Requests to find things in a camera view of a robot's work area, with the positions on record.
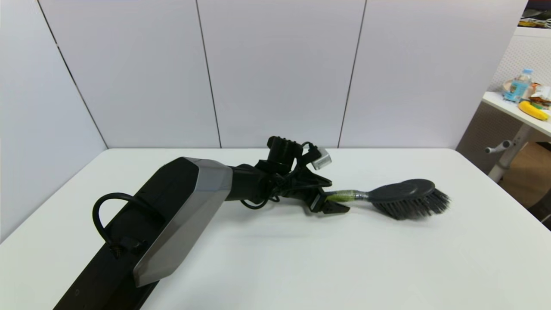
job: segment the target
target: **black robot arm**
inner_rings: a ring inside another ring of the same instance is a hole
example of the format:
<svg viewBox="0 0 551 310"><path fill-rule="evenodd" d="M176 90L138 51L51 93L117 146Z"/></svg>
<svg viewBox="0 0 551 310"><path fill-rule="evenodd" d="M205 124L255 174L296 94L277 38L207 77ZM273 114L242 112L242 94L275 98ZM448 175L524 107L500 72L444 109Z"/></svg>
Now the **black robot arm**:
<svg viewBox="0 0 551 310"><path fill-rule="evenodd" d="M254 167L180 157L162 166L134 196L101 197L92 218L105 243L55 310L140 309L158 281L182 263L224 201L260 209L282 196L304 201L312 212L349 210L326 200L323 187L331 181L306 166L321 169L330 163L324 149L280 137L271 137L268 147L268 159ZM128 203L104 227L99 209L108 199Z"/></svg>

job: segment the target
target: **yellow banana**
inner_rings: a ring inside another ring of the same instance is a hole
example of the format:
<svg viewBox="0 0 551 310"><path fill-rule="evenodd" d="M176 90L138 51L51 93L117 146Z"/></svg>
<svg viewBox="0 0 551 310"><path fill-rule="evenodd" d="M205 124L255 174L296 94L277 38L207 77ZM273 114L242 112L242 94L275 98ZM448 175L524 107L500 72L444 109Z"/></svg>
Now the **yellow banana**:
<svg viewBox="0 0 551 310"><path fill-rule="evenodd" d="M535 117L538 120L546 120L549 117L547 113L542 110L538 110L538 108L530 104L530 101L528 100L521 101L518 104L518 108L524 113L530 115L531 117Z"/></svg>

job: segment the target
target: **white desk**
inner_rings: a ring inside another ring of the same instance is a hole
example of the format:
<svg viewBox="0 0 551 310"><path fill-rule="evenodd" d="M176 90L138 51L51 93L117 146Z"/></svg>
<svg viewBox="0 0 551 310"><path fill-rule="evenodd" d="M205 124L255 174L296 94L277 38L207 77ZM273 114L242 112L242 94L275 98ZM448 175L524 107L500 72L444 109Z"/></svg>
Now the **white desk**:
<svg viewBox="0 0 551 310"><path fill-rule="evenodd" d="M522 122L522 126L512 140L514 145L503 153L499 161L488 174L490 179L497 182L501 179L501 177L503 177L505 172L509 169L509 165L511 164L515 156L523 148L524 144L526 144L526 142L530 138L530 134L533 129L536 129L541 133L551 137L551 122L549 122L549 120L538 120L534 117L529 116L528 114L521 111L515 103L504 100L501 93L486 92L484 93L484 97L482 97L482 102L491 105L494 108L506 114L509 114Z"/></svg>
<svg viewBox="0 0 551 310"><path fill-rule="evenodd" d="M331 149L335 189L427 178L443 215L395 221L368 207L316 216L298 205L225 203L142 309L548 309L551 233L448 149ZM267 149L112 149L0 245L0 309L52 309L103 244L91 207L134 194L178 157L254 164ZM123 202L102 207L108 221Z"/></svg>

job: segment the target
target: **brush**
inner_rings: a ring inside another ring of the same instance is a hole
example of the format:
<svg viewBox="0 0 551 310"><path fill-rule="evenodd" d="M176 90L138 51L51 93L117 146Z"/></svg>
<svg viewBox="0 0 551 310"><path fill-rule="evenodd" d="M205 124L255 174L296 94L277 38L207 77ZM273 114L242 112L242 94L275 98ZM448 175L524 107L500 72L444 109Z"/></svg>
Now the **brush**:
<svg viewBox="0 0 551 310"><path fill-rule="evenodd" d="M368 201L396 220L440 214L446 211L450 198L425 179L412 179L381 186L372 191L339 190L327 192L327 200L335 202Z"/></svg>

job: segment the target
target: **plastic bottle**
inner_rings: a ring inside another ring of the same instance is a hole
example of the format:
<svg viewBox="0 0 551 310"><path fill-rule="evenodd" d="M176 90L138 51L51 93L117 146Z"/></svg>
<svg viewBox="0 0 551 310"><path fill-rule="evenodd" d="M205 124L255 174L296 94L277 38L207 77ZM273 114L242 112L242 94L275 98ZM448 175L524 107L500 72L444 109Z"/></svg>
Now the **plastic bottle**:
<svg viewBox="0 0 551 310"><path fill-rule="evenodd" d="M522 99L526 88L532 85L532 72L532 69L522 70L522 73L513 79L511 88L505 93L504 98L518 103Z"/></svg>

